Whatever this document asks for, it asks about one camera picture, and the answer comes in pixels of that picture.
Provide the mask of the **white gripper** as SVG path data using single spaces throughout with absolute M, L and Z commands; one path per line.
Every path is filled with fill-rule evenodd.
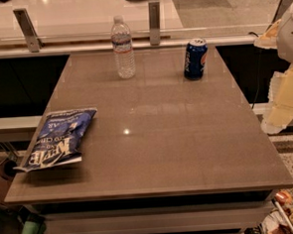
M 253 45 L 264 50 L 278 49 L 281 59 L 293 62 L 293 3 Z M 267 97 L 260 127 L 268 135 L 278 134 L 293 120 L 293 64 L 283 73 L 273 73 Z

